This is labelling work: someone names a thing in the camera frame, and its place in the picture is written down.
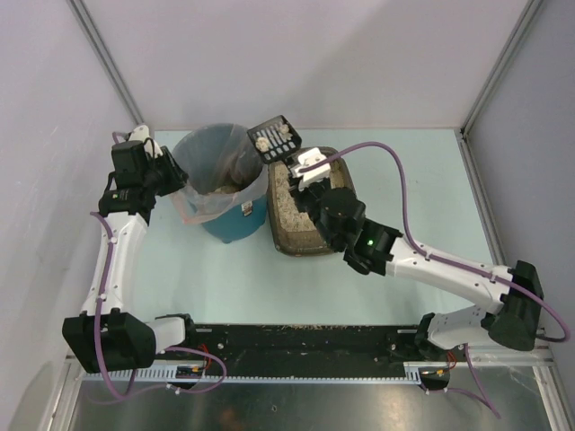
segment white wall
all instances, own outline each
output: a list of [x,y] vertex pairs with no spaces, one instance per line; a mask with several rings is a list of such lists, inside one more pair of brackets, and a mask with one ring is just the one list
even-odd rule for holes
[[132,124],[65,1],[0,16],[0,429],[30,431],[92,279],[110,132]]
[[86,0],[156,128],[459,127],[526,0]]
[[[470,138],[509,263],[537,266],[545,300],[575,331],[572,0],[546,2]],[[559,334],[551,320],[549,332]],[[575,341],[554,345],[553,352],[575,405]]]

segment teal trash can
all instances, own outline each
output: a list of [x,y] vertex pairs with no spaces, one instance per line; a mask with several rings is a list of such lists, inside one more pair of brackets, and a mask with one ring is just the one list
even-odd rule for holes
[[190,176],[182,190],[190,206],[189,223],[201,223],[224,243],[251,235],[266,219],[268,169],[246,132],[235,124],[206,126],[172,151]]

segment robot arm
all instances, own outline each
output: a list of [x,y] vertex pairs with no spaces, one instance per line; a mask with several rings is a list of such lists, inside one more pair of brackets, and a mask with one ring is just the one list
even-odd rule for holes
[[[67,318],[62,334],[88,373],[100,372],[94,345],[96,314],[108,371],[146,368],[156,353],[181,344],[190,334],[188,315],[163,316],[143,323],[132,310],[133,273],[146,235],[156,196],[181,189],[187,175],[147,126],[139,126],[126,142],[111,149],[114,172],[93,214],[102,236],[93,282],[79,316]],[[111,189],[112,180],[116,189]]]
[[344,252],[344,260],[357,272],[411,278],[474,304],[423,316],[416,344],[426,358],[437,360],[455,346],[486,339],[515,350],[533,349],[541,308],[501,283],[511,281],[543,298],[533,265],[519,261],[508,268],[450,256],[366,218],[366,206],[352,190],[331,189],[330,165],[318,165],[325,156],[317,148],[295,158],[302,140],[283,116],[249,130],[248,136],[264,163],[287,166],[298,210],[309,215],[328,246]]

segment wire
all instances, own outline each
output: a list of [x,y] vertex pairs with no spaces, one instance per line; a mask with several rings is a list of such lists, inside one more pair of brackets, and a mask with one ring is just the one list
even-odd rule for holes
[[[415,251],[417,251],[420,255],[426,256],[427,259],[433,259],[437,262],[444,263],[444,264],[452,266],[454,268],[460,268],[460,269],[463,269],[465,271],[477,274],[477,275],[482,276],[482,277],[491,278],[491,273],[488,271],[485,271],[483,269],[475,268],[475,267],[472,267],[470,265],[466,265],[464,263],[457,262],[456,260],[451,260],[451,259],[445,258],[443,256],[438,256],[438,255],[433,254],[433,253],[431,253],[428,256],[427,252],[424,251],[415,242],[415,240],[413,239],[413,236],[411,235],[411,229],[409,226],[409,218],[408,218],[408,214],[407,214],[407,181],[405,179],[405,170],[403,169],[402,161],[400,160],[399,156],[397,155],[397,153],[395,152],[395,150],[391,146],[389,146],[387,144],[383,144],[381,142],[373,142],[373,141],[363,142],[361,144],[355,144],[355,145],[352,145],[352,146],[346,148],[345,150],[339,151],[338,153],[327,157],[326,159],[320,161],[319,163],[316,163],[312,166],[301,169],[300,172],[306,173],[306,172],[312,171],[316,168],[319,168],[320,166],[324,166],[327,163],[331,163],[337,159],[340,159],[345,154],[351,153],[352,151],[356,151],[360,148],[366,148],[368,146],[374,146],[374,147],[382,148],[382,149],[386,150],[386,152],[388,152],[393,157],[393,159],[395,160],[395,164],[397,165],[397,169],[399,171],[400,181],[401,181],[401,185],[402,185],[403,227],[405,229],[405,236],[407,238],[408,243],[411,245],[411,247]],[[557,343],[564,343],[571,338],[571,331],[570,331],[569,327],[567,326],[567,323],[565,323],[565,321],[562,319],[562,317],[559,315],[559,313],[557,313],[550,305],[548,305],[546,302],[544,302],[537,295],[533,294],[532,292],[529,292],[523,286],[520,286],[516,283],[513,283],[512,281],[509,281],[509,280],[502,278],[502,277],[499,277],[499,276],[494,277],[493,281],[502,283],[505,286],[513,288],[513,289],[517,290],[519,293],[527,296],[532,301],[535,301],[539,306],[541,306],[549,314],[551,314],[551,316],[555,319],[555,321],[557,321],[557,323],[559,324],[559,326],[561,326],[561,328],[563,330],[563,336],[562,337],[555,338],[555,337],[537,336],[539,339],[543,339],[545,341],[557,342]],[[467,345],[465,345],[465,355],[467,358],[467,364],[468,364],[469,369],[472,373],[473,379],[475,380],[475,384],[479,388],[479,391],[482,393],[482,396],[484,397],[484,399],[481,399],[481,397],[479,397],[478,395],[475,395],[474,393],[469,392],[465,389],[455,388],[455,389],[451,389],[449,391],[459,392],[459,393],[462,393],[464,395],[467,395],[469,397],[472,397],[472,398],[482,402],[484,405],[486,405],[493,412],[493,414],[495,415],[496,418],[501,418],[500,413],[493,406],[493,403],[490,401],[489,397],[487,396],[487,393],[485,392],[485,390],[481,384],[481,381],[479,380],[479,376],[477,375],[477,373],[475,372],[475,369],[473,368],[473,365],[471,363],[471,358],[469,356],[469,347]]]
[[[322,160],[319,163],[314,164],[313,166],[309,166],[307,168],[301,169],[300,172],[306,173],[306,172],[312,171],[313,169],[319,168],[320,166],[324,166],[327,163],[331,163],[337,159],[340,159],[345,154],[351,153],[352,151],[356,151],[360,148],[366,148],[368,146],[374,146],[374,147],[378,147],[378,148],[382,148],[382,149],[386,150],[386,152],[388,152],[393,157],[393,159],[395,160],[395,164],[397,165],[397,169],[399,170],[399,176],[400,176],[400,180],[401,180],[401,184],[402,184],[403,227],[405,229],[405,236],[407,238],[408,243],[411,245],[411,247],[415,251],[417,251],[421,256],[426,256],[427,259],[433,259],[437,262],[445,263],[446,265],[449,265],[451,267],[460,268],[460,269],[463,269],[465,271],[472,272],[474,274],[477,274],[478,276],[491,278],[491,272],[489,272],[489,271],[475,268],[475,267],[472,267],[470,265],[466,265],[464,263],[457,262],[456,260],[451,260],[451,259],[445,258],[443,256],[438,256],[437,254],[433,254],[433,253],[431,253],[428,256],[427,252],[424,251],[415,242],[415,240],[413,239],[413,236],[411,235],[411,229],[409,226],[409,219],[408,219],[408,215],[407,215],[407,181],[405,179],[405,170],[403,169],[402,161],[400,160],[399,156],[397,155],[397,153],[395,152],[395,150],[391,146],[383,144],[381,142],[363,142],[361,144],[355,144],[355,145],[352,145],[352,146],[346,148],[345,150],[342,150],[342,151],[340,151],[334,155],[329,156],[328,158]],[[568,341],[571,338],[571,331],[570,331],[569,327],[567,326],[567,323],[565,323],[565,321],[562,319],[562,317],[559,315],[558,312],[556,312],[550,305],[548,305],[546,302],[544,302],[540,297],[533,294],[532,292],[529,292],[523,286],[520,286],[516,283],[513,283],[512,281],[509,281],[505,278],[496,276],[493,279],[493,281],[496,281],[496,282],[502,283],[505,286],[511,287],[511,288],[519,291],[519,293],[527,296],[532,301],[535,301],[539,306],[541,306],[549,314],[551,314],[551,317],[553,317],[557,321],[557,323],[559,323],[559,326],[561,326],[561,328],[563,330],[563,336],[562,337],[559,337],[559,338],[538,337],[539,339],[543,339],[545,341],[552,341],[552,342],[556,342],[556,343],[563,343],[563,342]]]
[[447,361],[449,363],[449,370],[453,370],[457,365],[457,358],[451,351],[447,352]]
[[[106,219],[96,212],[92,212],[92,213],[90,213],[90,215],[94,216],[98,219],[98,221],[104,227],[104,230],[106,231],[108,239],[111,240],[111,238],[113,237],[113,233],[112,233],[110,225],[108,224],[108,222],[106,222]],[[111,401],[93,400],[93,402],[95,402],[97,404],[101,404],[101,405],[115,404],[117,402],[122,402],[124,400],[128,400],[130,398],[133,398],[133,397],[135,397],[141,393],[151,391],[153,389],[161,389],[161,388],[166,387],[166,385],[164,385],[164,384],[155,384],[152,386],[147,386],[147,387],[145,387],[139,391],[132,392],[131,390],[132,390],[133,383],[136,379],[137,370],[132,371],[132,375],[130,376],[128,388],[127,388],[126,392],[124,392],[124,393],[119,393],[111,381],[110,374],[108,373],[108,368],[106,367],[106,362],[104,360],[104,355],[103,355],[103,351],[102,351],[102,334],[101,334],[100,327],[101,327],[101,323],[102,323],[102,304],[105,301],[106,281],[108,280],[108,275],[110,273],[110,265],[111,265],[111,258],[113,255],[113,250],[114,250],[114,243],[112,241],[109,241],[108,242],[108,250],[106,252],[106,260],[104,261],[104,268],[102,271],[102,278],[100,279],[100,286],[98,288],[98,297],[96,299],[96,311],[94,314],[94,325],[93,325],[93,339],[94,339],[94,347],[96,350],[96,360],[97,360],[98,366],[100,368],[100,373],[102,374],[102,379],[104,380],[104,383],[106,384],[108,390],[110,391],[110,393],[112,394],[112,396],[116,400],[111,400]],[[220,384],[222,384],[222,382],[227,377],[227,369],[226,369],[226,364],[224,364],[224,361],[222,361],[217,356],[211,355],[207,351],[201,351],[201,350],[196,350],[194,348],[187,348],[187,347],[176,347],[176,346],[168,347],[165,351],[187,352],[187,353],[192,353],[194,355],[200,355],[203,357],[207,357],[210,361],[212,359],[215,360],[220,365],[220,367],[222,368],[222,375],[217,380],[217,382],[211,384],[210,386],[208,386],[206,388],[195,389],[195,390],[186,390],[186,389],[182,389],[182,388],[177,388],[176,394],[179,394],[180,392],[204,393],[204,392],[212,391],[216,387],[218,387]]]
[[469,345],[465,344],[464,348],[465,348],[464,351],[465,351],[465,359],[467,360],[467,366],[469,367],[469,371],[471,372],[471,376],[475,380],[475,384],[477,385],[479,392],[482,393],[483,399],[485,400],[485,404],[487,405],[487,407],[490,408],[490,410],[493,412],[493,414],[495,415],[495,417],[497,419],[501,419],[501,414],[497,411],[497,409],[495,408],[495,406],[493,405],[493,403],[491,402],[491,400],[487,396],[487,392],[485,391],[485,388],[483,387],[483,383],[481,380],[479,380],[479,376],[477,375],[477,371],[475,370],[475,367],[473,366],[473,364],[471,362],[471,355],[469,355]]
[[[205,344],[202,344],[199,346],[204,352],[209,353],[208,352],[208,346],[206,346]],[[211,357],[207,357],[208,363],[206,365],[204,365],[204,373],[208,370],[209,366],[212,365],[212,359]]]

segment light blue floor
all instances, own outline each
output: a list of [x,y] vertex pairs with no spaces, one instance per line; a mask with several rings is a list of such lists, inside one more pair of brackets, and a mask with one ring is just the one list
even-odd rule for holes
[[[186,132],[157,132],[173,148]],[[416,239],[468,259],[491,262],[463,162],[451,130],[303,130],[304,146],[343,149],[380,140],[400,155]],[[367,216],[403,230],[400,183],[392,158],[368,148],[346,157]],[[405,279],[361,276],[342,255],[292,258],[277,252],[266,222],[224,245],[184,225],[159,198],[137,263],[135,315],[142,321],[187,312],[197,322],[417,324],[427,312],[469,303]]]

